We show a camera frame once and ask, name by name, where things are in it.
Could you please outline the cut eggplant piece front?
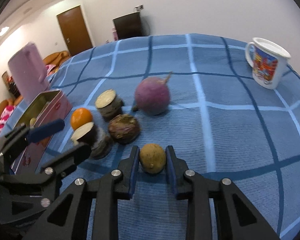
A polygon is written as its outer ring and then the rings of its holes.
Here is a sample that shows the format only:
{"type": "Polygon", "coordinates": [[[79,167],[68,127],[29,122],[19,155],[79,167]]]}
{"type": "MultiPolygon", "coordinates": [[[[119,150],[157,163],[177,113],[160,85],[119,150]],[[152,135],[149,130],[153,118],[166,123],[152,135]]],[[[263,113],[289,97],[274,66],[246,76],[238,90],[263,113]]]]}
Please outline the cut eggplant piece front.
{"type": "Polygon", "coordinates": [[[71,136],[73,145],[80,142],[88,144],[91,147],[90,158],[102,159],[106,157],[112,146],[112,139],[107,133],[94,122],[88,122],[77,128],[71,136]]]}

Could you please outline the cut eggplant piece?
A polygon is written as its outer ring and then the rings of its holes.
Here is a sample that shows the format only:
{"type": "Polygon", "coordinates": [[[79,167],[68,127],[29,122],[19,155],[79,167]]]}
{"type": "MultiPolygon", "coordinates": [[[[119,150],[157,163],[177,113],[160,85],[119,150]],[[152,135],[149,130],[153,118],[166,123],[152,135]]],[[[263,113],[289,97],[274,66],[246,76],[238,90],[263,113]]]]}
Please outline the cut eggplant piece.
{"type": "Polygon", "coordinates": [[[101,93],[95,101],[95,106],[105,121],[110,121],[123,113],[123,101],[113,89],[101,93]]]}
{"type": "Polygon", "coordinates": [[[77,128],[71,136],[73,145],[80,142],[88,144],[91,147],[90,158],[102,159],[106,157],[112,146],[112,139],[107,133],[94,122],[88,122],[77,128]]]}

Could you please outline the orange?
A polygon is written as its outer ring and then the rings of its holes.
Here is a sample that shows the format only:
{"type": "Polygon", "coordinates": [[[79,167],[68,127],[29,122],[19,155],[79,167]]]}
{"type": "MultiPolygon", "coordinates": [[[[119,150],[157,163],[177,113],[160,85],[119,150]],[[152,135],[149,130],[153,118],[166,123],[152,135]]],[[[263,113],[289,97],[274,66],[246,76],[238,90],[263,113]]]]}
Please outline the orange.
{"type": "Polygon", "coordinates": [[[75,131],[79,127],[83,126],[86,123],[93,121],[93,115],[91,111],[86,108],[78,108],[74,110],[70,118],[70,125],[75,131]]]}

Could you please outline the dark passion fruit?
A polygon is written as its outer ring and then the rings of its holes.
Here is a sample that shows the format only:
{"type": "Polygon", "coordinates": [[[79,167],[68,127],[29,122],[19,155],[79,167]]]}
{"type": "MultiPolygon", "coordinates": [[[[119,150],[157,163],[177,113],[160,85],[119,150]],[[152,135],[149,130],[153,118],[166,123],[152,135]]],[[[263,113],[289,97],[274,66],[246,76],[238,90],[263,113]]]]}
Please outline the dark passion fruit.
{"type": "Polygon", "coordinates": [[[141,128],[134,116],[120,114],[109,122],[108,132],[115,142],[126,145],[139,136],[141,128]]]}

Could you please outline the cut eggplant piece back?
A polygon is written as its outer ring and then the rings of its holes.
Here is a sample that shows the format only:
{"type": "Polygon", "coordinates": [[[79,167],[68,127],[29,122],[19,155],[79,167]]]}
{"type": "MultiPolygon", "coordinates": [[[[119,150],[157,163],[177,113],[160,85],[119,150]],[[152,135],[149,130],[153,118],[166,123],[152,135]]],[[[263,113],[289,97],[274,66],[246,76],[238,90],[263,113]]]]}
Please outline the cut eggplant piece back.
{"type": "Polygon", "coordinates": [[[95,106],[105,121],[110,121],[123,113],[123,101],[113,89],[101,93],[95,101],[95,106]]]}

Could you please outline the brown kiwi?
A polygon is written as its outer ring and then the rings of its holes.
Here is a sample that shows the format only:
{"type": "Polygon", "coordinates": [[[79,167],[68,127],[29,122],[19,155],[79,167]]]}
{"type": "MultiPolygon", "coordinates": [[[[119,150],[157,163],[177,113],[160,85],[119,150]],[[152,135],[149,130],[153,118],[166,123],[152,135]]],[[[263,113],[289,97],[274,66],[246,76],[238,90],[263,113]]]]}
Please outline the brown kiwi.
{"type": "Polygon", "coordinates": [[[145,144],[139,154],[143,170],[149,174],[159,174],[166,165],[166,153],[164,149],[154,143],[145,144]]]}

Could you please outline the purple round radish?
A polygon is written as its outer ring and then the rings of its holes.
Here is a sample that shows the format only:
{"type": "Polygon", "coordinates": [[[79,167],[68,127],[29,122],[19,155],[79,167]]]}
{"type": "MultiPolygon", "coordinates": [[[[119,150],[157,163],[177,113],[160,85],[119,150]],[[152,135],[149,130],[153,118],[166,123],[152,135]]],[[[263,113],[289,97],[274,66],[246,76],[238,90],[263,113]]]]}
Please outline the purple round radish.
{"type": "Polygon", "coordinates": [[[133,112],[141,110],[147,115],[159,115],[164,113],[170,104],[170,90],[168,81],[172,75],[169,72],[165,78],[150,76],[142,80],[134,93],[133,112]]]}

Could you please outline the pink tin box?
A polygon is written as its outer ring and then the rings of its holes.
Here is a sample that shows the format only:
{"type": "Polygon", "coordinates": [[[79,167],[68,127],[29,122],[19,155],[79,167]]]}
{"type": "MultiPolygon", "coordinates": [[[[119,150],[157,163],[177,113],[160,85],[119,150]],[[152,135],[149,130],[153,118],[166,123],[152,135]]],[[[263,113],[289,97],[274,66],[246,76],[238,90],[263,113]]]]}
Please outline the pink tin box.
{"type": "MultiPolygon", "coordinates": [[[[31,102],[16,125],[39,127],[56,119],[65,119],[71,109],[72,105],[62,90],[44,91],[31,102]]],[[[51,138],[27,146],[12,164],[12,171],[15,174],[35,172],[51,138]]]]}

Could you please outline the pink kettle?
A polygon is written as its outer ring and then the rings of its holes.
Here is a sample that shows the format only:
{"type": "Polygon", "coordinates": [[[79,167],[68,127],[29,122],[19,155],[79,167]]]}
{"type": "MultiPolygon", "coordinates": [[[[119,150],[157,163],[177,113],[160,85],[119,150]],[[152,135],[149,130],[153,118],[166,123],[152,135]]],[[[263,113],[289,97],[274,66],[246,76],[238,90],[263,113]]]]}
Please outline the pink kettle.
{"type": "Polygon", "coordinates": [[[9,59],[8,68],[21,96],[28,104],[47,90],[47,68],[33,42],[26,44],[9,59]]]}

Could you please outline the orange sofa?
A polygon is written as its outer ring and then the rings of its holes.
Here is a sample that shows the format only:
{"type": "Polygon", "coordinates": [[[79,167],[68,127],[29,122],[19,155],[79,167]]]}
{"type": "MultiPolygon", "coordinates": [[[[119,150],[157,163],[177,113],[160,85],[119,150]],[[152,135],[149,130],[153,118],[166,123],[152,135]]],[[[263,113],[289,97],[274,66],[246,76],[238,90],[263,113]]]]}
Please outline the orange sofa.
{"type": "MultiPolygon", "coordinates": [[[[61,51],[53,53],[43,59],[43,62],[47,67],[47,76],[55,74],[59,70],[60,66],[70,57],[71,55],[68,51],[61,51]]],[[[19,103],[23,100],[13,78],[9,76],[7,72],[2,74],[2,80],[5,87],[9,90],[9,97],[0,102],[0,129],[3,128],[8,117],[13,113],[12,108],[16,109],[19,103]]]]}

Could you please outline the brown wooden door far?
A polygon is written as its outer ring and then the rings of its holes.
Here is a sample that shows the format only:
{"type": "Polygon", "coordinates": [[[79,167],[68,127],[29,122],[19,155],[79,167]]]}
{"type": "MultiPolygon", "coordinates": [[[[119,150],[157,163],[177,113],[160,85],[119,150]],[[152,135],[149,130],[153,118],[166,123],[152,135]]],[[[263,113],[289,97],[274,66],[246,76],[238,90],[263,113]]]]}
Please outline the brown wooden door far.
{"type": "Polygon", "coordinates": [[[72,56],[93,48],[80,5],[57,15],[57,20],[72,56]]]}

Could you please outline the blue checked tablecloth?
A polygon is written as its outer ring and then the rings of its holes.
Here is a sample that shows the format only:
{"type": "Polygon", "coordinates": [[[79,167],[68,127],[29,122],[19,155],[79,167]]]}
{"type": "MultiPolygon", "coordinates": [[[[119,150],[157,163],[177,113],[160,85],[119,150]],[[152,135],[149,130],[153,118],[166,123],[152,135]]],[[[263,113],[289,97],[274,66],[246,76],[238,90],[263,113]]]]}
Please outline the blue checked tablecloth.
{"type": "Polygon", "coordinates": [[[229,178],[281,239],[300,239],[300,75],[286,66],[274,90],[260,86],[245,43],[202,34],[137,37],[88,49],[50,78],[73,109],[90,110],[113,89],[132,114],[134,92],[148,77],[168,77],[165,113],[133,113],[134,145],[173,146],[205,178],[229,178]]]}

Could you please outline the black television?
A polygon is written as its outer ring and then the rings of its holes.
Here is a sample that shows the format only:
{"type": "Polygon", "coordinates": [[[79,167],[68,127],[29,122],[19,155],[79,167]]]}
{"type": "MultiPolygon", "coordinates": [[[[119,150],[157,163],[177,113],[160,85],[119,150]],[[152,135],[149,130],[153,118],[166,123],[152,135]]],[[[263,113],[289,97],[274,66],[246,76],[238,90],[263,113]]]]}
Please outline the black television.
{"type": "Polygon", "coordinates": [[[143,27],[139,12],[133,12],[113,19],[119,40],[143,36],[143,27]]]}

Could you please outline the white printed mug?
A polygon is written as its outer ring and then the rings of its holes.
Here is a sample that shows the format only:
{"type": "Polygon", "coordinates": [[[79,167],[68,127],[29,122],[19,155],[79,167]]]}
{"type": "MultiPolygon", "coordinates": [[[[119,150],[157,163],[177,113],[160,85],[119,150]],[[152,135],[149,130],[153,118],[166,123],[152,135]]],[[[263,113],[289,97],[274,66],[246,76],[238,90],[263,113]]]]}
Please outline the white printed mug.
{"type": "Polygon", "coordinates": [[[253,69],[253,79],[262,87],[275,90],[291,55],[270,40],[254,37],[253,41],[245,46],[245,59],[253,69]]]}

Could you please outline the wall socket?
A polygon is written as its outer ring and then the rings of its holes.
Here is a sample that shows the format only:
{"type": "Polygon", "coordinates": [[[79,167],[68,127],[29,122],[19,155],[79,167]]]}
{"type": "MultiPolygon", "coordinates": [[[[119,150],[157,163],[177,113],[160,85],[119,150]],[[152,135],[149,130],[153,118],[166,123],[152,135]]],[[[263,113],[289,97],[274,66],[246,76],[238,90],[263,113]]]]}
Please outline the wall socket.
{"type": "Polygon", "coordinates": [[[143,9],[143,5],[138,5],[134,9],[135,11],[141,11],[143,9]]]}

